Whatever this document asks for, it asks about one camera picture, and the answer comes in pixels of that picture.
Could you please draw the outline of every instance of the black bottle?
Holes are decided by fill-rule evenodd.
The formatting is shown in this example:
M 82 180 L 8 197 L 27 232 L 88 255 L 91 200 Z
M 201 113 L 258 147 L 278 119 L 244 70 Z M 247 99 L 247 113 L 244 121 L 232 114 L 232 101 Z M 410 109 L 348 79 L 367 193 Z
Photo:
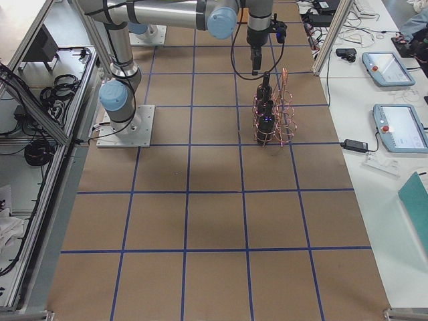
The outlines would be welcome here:
M 274 131 L 275 116 L 272 114 L 274 102 L 268 100 L 265 104 L 265 110 L 259 117 L 257 127 L 257 142 L 259 144 L 267 144 L 272 139 L 272 132 Z
M 264 106 L 272 95 L 272 87 L 269 85 L 270 73 L 263 74 L 263 82 L 257 87 L 255 94 L 255 105 L 257 106 L 257 115 L 260 116 L 264 113 Z

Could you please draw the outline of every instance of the blue circular cap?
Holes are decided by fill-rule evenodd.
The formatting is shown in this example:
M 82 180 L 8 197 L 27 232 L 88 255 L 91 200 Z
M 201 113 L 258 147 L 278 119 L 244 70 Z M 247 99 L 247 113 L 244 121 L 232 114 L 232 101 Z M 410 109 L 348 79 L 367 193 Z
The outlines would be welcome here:
M 217 39 L 226 39 L 232 35 L 236 21 L 235 10 L 229 7 L 220 7 L 209 16 L 207 22 L 208 31 Z
M 118 80 L 110 80 L 101 86 L 98 97 L 107 111 L 115 112 L 125 105 L 128 91 L 125 85 Z
M 128 22 L 128 29 L 129 31 L 131 31 L 132 33 L 135 33 L 136 35 L 142 35 L 147 31 L 148 25 L 146 25 L 145 23 L 139 24 L 139 23 Z

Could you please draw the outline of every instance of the tablet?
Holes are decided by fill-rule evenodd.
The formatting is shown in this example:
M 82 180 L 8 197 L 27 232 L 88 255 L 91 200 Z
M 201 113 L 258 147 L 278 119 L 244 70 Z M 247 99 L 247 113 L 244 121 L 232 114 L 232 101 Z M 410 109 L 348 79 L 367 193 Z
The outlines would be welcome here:
M 412 105 L 376 104 L 374 121 L 391 152 L 428 152 L 428 138 Z
M 362 62 L 379 86 L 412 86 L 415 84 L 415 80 L 395 52 L 364 52 Z

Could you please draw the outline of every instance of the wire bottle holder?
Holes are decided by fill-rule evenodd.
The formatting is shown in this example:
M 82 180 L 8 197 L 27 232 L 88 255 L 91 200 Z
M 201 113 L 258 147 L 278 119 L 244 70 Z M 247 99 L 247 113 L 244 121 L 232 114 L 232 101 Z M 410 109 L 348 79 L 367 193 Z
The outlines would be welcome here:
M 273 140 L 281 146 L 289 143 L 297 131 L 297 124 L 293 120 L 294 108 L 292 106 L 293 95 L 286 88 L 288 82 L 287 69 L 282 69 L 281 85 L 277 83 L 272 90 L 270 100 L 265 103 L 265 108 L 258 108 L 257 96 L 253 99 L 253 127 L 254 140 L 262 146 Z

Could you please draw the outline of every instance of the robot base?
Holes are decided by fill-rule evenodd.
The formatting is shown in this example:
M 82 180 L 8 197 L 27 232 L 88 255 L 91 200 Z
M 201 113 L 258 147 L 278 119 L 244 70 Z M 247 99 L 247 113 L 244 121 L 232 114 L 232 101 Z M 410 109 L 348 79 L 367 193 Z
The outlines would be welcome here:
M 152 47 L 154 45 L 164 45 L 167 36 L 167 27 L 165 25 L 156 25 L 158 31 L 154 37 L 140 39 L 135 34 L 129 33 L 129 40 L 132 47 Z
M 110 126 L 101 127 L 100 136 L 113 134 L 104 138 L 98 138 L 96 146 L 98 147 L 149 147 L 152 136 L 152 127 L 154 119 L 154 105 L 140 105 L 136 107 L 136 113 L 142 119 L 141 125 L 130 134 L 114 134 Z M 109 122 L 107 113 L 104 115 L 103 122 Z

